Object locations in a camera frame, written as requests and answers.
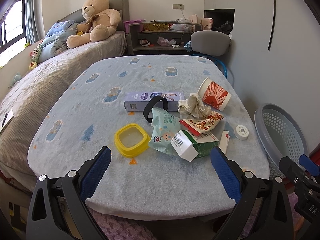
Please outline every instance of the window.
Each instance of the window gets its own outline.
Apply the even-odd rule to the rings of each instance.
[[[24,49],[27,43],[24,2],[17,1],[10,9],[0,28],[0,66]]]

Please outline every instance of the purple box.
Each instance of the purple box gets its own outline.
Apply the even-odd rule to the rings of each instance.
[[[178,111],[178,101],[184,100],[182,92],[129,92],[124,100],[124,108],[127,111],[143,111],[150,99],[155,96],[168,100],[168,111]],[[162,101],[155,106],[163,108]]]

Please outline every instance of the snack wrapper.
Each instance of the snack wrapper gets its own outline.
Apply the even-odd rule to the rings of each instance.
[[[178,156],[170,141],[180,130],[179,118],[158,107],[152,108],[152,114],[153,132],[148,146],[159,152]]]
[[[204,120],[183,119],[180,123],[184,125],[193,135],[199,136],[216,127],[224,116],[218,112],[211,112]]]

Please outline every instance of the gray chair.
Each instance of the gray chair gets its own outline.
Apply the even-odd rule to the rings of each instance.
[[[214,56],[225,54],[229,48],[231,39],[228,35],[216,31],[198,31],[191,35],[192,50],[198,52],[192,56],[206,57],[214,63],[222,65],[224,76],[227,77],[227,68],[225,64]]]

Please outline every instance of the floor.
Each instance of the floor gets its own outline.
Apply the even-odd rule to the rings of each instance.
[[[211,240],[215,233],[212,221],[202,222],[199,218],[142,221],[158,240]]]

